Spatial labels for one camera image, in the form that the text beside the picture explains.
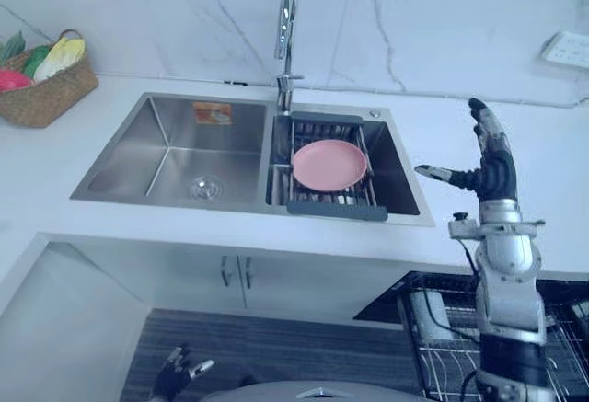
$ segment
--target drain strainer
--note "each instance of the drain strainer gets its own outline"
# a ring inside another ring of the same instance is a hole
[[[195,178],[189,187],[189,195],[195,200],[213,200],[223,195],[223,181],[214,175]]]

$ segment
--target floor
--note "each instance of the floor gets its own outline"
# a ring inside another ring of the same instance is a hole
[[[145,323],[121,402],[145,401],[163,360],[182,342],[190,343],[194,362],[213,359],[215,366],[176,402],[236,388],[246,376],[345,380],[419,394],[403,331],[157,309]]]

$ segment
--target cabinet handle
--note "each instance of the cabinet handle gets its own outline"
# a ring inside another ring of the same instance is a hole
[[[251,289],[251,278],[253,274],[251,273],[251,257],[246,258],[246,285],[248,289]]]
[[[229,287],[231,284],[231,273],[227,273],[227,256],[221,258],[221,278],[223,278],[223,284],[225,287]]]

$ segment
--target marble wall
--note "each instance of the marble wall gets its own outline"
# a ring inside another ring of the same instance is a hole
[[[0,0],[0,41],[75,27],[98,72],[271,84],[279,0]],[[586,72],[544,63],[583,0],[300,0],[300,86],[572,103]]]

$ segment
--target faucet spout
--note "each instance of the faucet spout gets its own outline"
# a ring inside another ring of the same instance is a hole
[[[279,60],[284,59],[283,73],[276,77],[278,82],[278,109],[284,113],[290,112],[291,108],[293,98],[292,80],[303,78],[301,75],[292,75],[291,69],[297,11],[298,0],[280,0],[274,57]]]

